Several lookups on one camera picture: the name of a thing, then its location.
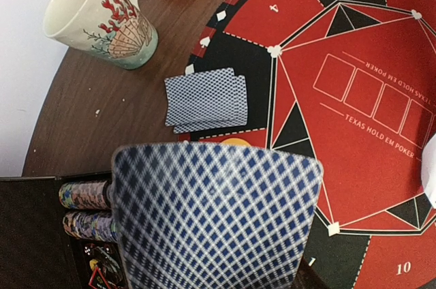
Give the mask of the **black poker chip case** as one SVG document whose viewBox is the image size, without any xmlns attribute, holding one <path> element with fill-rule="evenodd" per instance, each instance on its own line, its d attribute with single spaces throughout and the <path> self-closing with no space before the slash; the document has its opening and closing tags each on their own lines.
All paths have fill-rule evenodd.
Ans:
<svg viewBox="0 0 436 289">
<path fill-rule="evenodd" d="M 127 288 L 110 173 L 1 178 L 2 288 Z"/>
</svg>

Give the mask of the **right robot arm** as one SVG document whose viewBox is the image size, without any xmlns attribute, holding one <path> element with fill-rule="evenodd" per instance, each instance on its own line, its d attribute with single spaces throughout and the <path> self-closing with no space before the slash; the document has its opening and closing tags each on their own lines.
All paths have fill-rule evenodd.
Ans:
<svg viewBox="0 0 436 289">
<path fill-rule="evenodd" d="M 436 135 L 426 143 L 422 152 L 421 182 L 423 192 L 436 209 Z"/>
</svg>

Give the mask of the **orange big blind button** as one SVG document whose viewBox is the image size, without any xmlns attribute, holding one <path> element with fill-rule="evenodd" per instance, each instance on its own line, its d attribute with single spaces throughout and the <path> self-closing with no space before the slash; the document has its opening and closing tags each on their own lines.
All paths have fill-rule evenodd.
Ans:
<svg viewBox="0 0 436 289">
<path fill-rule="evenodd" d="M 242 138 L 227 138 L 221 142 L 223 145 L 250 147 L 251 144 Z"/>
</svg>

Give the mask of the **blue playing card deck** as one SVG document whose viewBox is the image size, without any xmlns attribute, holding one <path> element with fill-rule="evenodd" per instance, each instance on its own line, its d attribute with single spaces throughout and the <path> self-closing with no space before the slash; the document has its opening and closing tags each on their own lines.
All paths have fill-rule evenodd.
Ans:
<svg viewBox="0 0 436 289">
<path fill-rule="evenodd" d="M 119 149 L 112 174 L 130 288 L 289 288 L 324 170 L 282 151 L 166 142 Z"/>
</svg>

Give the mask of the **round poker mat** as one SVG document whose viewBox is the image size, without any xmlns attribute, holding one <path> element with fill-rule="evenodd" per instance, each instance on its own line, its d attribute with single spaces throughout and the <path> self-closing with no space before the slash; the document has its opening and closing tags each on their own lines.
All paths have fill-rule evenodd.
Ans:
<svg viewBox="0 0 436 289">
<path fill-rule="evenodd" d="M 231 67 L 248 122 L 192 132 L 321 161 L 305 259 L 329 288 L 434 288 L 435 0 L 224 0 L 189 71 Z"/>
</svg>

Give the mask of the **beige patterned mug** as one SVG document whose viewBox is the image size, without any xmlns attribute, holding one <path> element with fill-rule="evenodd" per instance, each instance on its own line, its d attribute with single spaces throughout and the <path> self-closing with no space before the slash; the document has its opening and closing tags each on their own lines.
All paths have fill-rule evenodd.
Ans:
<svg viewBox="0 0 436 289">
<path fill-rule="evenodd" d="M 50 0 L 43 30 L 52 40 L 125 70 L 143 66 L 158 45 L 157 30 L 138 0 Z"/>
</svg>

